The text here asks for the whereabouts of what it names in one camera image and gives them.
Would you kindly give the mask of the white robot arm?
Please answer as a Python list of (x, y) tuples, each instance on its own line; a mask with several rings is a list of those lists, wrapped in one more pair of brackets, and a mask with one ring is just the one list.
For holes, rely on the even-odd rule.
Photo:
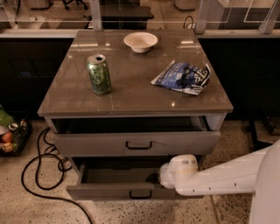
[(176, 156), (158, 178), (183, 196), (252, 193), (248, 224), (280, 224), (280, 141), (203, 171), (195, 156)]

